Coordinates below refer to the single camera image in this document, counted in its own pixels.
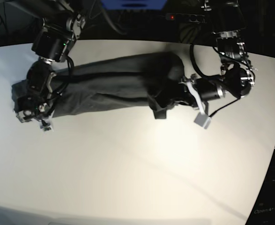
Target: dark background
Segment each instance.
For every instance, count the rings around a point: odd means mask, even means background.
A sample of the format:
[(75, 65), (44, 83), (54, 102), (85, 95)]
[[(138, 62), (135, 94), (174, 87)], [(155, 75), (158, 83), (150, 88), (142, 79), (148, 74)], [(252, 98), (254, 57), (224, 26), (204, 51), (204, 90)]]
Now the dark background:
[[(0, 0), (0, 46), (32, 43), (42, 22)], [(208, 38), (201, 45), (215, 45), (209, 36), (209, 23), (186, 22), (182, 18), (166, 19), (166, 13), (205, 15), (200, 0), (168, 0), (163, 11), (109, 11), (113, 21), (127, 32), (119, 35), (99, 14), (94, 0), (83, 0), (88, 10), (88, 23), (81, 39), (132, 39), (191, 43), (200, 29)], [(247, 50), (251, 53), (275, 57), (275, 0), (239, 0), (247, 28), (243, 31)]]

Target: black cable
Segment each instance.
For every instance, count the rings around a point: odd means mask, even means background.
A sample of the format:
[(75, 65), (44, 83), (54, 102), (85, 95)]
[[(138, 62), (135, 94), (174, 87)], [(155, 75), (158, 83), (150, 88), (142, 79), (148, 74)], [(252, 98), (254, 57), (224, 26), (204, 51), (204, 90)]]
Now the black cable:
[(217, 114), (218, 111), (220, 111), (220, 110), (222, 110), (222, 109), (224, 109), (224, 108), (230, 106), (231, 104), (233, 104), (233, 103), (235, 103), (235, 102), (237, 102), (237, 101), (239, 101), (239, 100), (240, 100), (240, 98), (234, 100), (233, 102), (230, 102), (229, 104), (227, 104), (227, 105), (225, 105), (225, 106), (219, 108), (218, 110), (215, 110), (209, 117), (212, 118), (213, 116), (215, 116), (215, 114)]
[(100, 0), (97, 0), (98, 1), (98, 5), (100, 7), (100, 10), (101, 10), (101, 13), (102, 15), (104, 16), (105, 20), (108, 22), (108, 24), (110, 25), (110, 27), (115, 30), (117, 33), (121, 34), (121, 35), (126, 35), (127, 32), (121, 30), (120, 28), (118, 28), (114, 22), (111, 20), (111, 18), (109, 17), (107, 11), (104, 9), (104, 7), (102, 6), (102, 3)]
[(14, 31), (13, 34), (29, 29), (31, 26), (35, 24), (36, 20), (37, 20), (36, 18), (33, 18), (33, 20), (28, 25), (24, 26), (23, 28), (20, 28), (19, 30)]
[(89, 29), (91, 29), (93, 27), (102, 26), (102, 25), (107, 25), (107, 23), (106, 22), (102, 22), (102, 23), (98, 23), (98, 24), (91, 24), (88, 27), (84, 27), (83, 30), (82, 30), (82, 32), (87, 31), (87, 30), (89, 30)]
[(188, 43), (193, 43), (197, 37), (197, 35), (194, 37), (193, 41), (191, 41), (191, 39), (193, 38), (193, 36), (198, 32), (198, 27), (196, 27), (196, 29), (194, 29), (193, 33), (191, 34)]
[(246, 67), (249, 69), (249, 71), (253, 74), (254, 81), (256, 80), (256, 75), (255, 75), (255, 73), (253, 72), (253, 70), (250, 68), (250, 66), (249, 66), (248, 64), (246, 64), (246, 63), (244, 63), (244, 62), (241, 62), (241, 61), (238, 61), (238, 60), (236, 60), (236, 59), (234, 59), (234, 58), (231, 58), (231, 57), (229, 57), (229, 56), (226, 56), (225, 54), (220, 53), (215, 47), (212, 47), (212, 48), (213, 48), (213, 50), (214, 50), (216, 53), (218, 53), (219, 55), (221, 55), (221, 56), (223, 56), (223, 57), (225, 57), (225, 58), (227, 58), (227, 59), (229, 59), (229, 60), (232, 60), (232, 61), (234, 61), (234, 62), (237, 62), (237, 63), (239, 63), (239, 64), (242, 64), (242, 65), (246, 66)]
[(101, 12), (99, 12), (96, 15), (92, 16), (92, 11), (95, 8), (96, 2), (97, 2), (97, 0), (94, 0), (94, 2), (92, 3), (92, 5), (90, 7), (90, 11), (89, 11), (89, 19), (90, 20), (93, 20), (93, 19), (97, 18), (99, 15), (101, 15)]
[(56, 1), (61, 7), (63, 7), (66, 11), (69, 11), (67, 7), (65, 7), (59, 0)]
[(3, 9), (4, 9), (5, 24), (7, 26), (7, 16), (6, 16), (5, 2), (3, 2)]
[(181, 39), (181, 34), (182, 34), (182, 32), (184, 31), (184, 30), (186, 30), (187, 28), (190, 28), (190, 27), (193, 27), (194, 26), (194, 24), (187, 24), (187, 25), (184, 25), (181, 29), (179, 29), (179, 32), (178, 32), (178, 34), (179, 34), (179, 42), (180, 43), (183, 43), (183, 39)]
[(122, 15), (124, 14), (124, 11), (125, 11), (125, 10), (122, 10), (122, 11), (120, 12), (119, 18), (118, 18), (118, 23), (120, 22), (120, 20), (121, 20), (121, 18), (122, 18)]
[(196, 43), (196, 41), (203, 40), (203, 39), (204, 39), (203, 37), (205, 37), (204, 35), (205, 35), (205, 30), (202, 29), (202, 25), (201, 25), (201, 26), (200, 26), (200, 31), (199, 31), (198, 34), (195, 36), (195, 38), (194, 38), (192, 44), (193, 44), (193, 45), (198, 44), (198, 42)]
[(106, 73), (92, 73), (86, 75), (76, 75), (76, 76), (65, 76), (65, 75), (58, 75), (54, 77), (56, 81), (61, 81), (64, 83), (80, 83), (83, 81), (92, 81), (93, 79), (105, 79), (110, 77), (146, 77), (149, 76), (148, 73), (140, 73), (140, 72), (106, 72)]
[(220, 75), (207, 76), (207, 75), (205, 75), (205, 74), (202, 73), (202, 71), (200, 70), (200, 68), (198, 67), (198, 65), (197, 65), (197, 63), (195, 61), (195, 57), (194, 57), (194, 45), (190, 46), (189, 53), (190, 53), (190, 60), (192, 62), (193, 68), (194, 68), (195, 72), (201, 78), (204, 78), (206, 80), (218, 80), (218, 79), (221, 78)]
[[(69, 56), (67, 56), (67, 68), (68, 68), (68, 75), (72, 77), (74, 73), (74, 61)], [(63, 92), (67, 89), (68, 85), (69, 85), (69, 82), (63, 83), (54, 91), (56, 96), (49, 99), (49, 101), (54, 100), (54, 102), (51, 109), (47, 113), (48, 116), (50, 116), (53, 113), (59, 101), (59, 98), (62, 96)]]
[(3, 20), (2, 16), (1, 16), (1, 14), (0, 14), (0, 19), (1, 19), (1, 22), (3, 23), (3, 26), (4, 26), (4, 28), (5, 28), (6, 35), (7, 35), (7, 37), (8, 37), (8, 36), (9, 36), (8, 28), (7, 28), (7, 25), (6, 25), (5, 22), (4, 22), (4, 20)]
[(193, 28), (191, 28), (187, 33), (186, 33), (186, 35), (182, 38), (182, 43), (184, 43), (184, 40), (186, 39), (186, 38), (188, 38), (188, 36), (191, 34), (191, 36), (194, 34), (194, 31), (197, 29), (197, 27), (193, 27)]

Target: white tabletop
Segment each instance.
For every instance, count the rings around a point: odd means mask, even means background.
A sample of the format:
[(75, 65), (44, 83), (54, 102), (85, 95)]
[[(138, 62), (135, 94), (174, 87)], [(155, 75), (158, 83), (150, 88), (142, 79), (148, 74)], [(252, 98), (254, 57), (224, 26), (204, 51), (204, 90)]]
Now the white tabletop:
[[(275, 146), (275, 59), (250, 54), (256, 86), (220, 111), (208, 130), (190, 107), (154, 120), (148, 107), (53, 120), (44, 134), (12, 112), (11, 84), (37, 56), (31, 45), (0, 48), (0, 206), (84, 224), (244, 225)], [(174, 51), (194, 73), (188, 45), (148, 41), (79, 41), (75, 65)], [(211, 47), (196, 46), (205, 74), (220, 72)], [(232, 101), (211, 102), (210, 110)], [(68, 221), (75, 225), (79, 222)]]

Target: blue device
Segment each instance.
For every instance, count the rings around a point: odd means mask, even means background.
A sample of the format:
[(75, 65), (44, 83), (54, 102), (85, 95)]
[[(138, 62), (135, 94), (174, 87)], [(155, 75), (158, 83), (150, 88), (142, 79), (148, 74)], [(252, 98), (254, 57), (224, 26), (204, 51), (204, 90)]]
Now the blue device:
[(101, 0), (107, 10), (152, 9), (161, 10), (167, 0)]

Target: dark gray fabric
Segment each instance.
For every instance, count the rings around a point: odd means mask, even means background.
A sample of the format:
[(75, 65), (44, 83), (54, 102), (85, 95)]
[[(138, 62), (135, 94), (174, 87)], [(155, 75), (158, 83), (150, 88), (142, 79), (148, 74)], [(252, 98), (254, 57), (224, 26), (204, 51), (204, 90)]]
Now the dark gray fabric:
[[(181, 59), (170, 52), (78, 66), (75, 67), (74, 78), (84, 76), (88, 80), (69, 84), (55, 107), (54, 117), (148, 106), (148, 94), (157, 95), (169, 80), (178, 81), (183, 75)], [(58, 87), (65, 78), (68, 78), (67, 70), (58, 72), (52, 86)], [(13, 85), (14, 101), (25, 95), (25, 86), (26, 81)]]

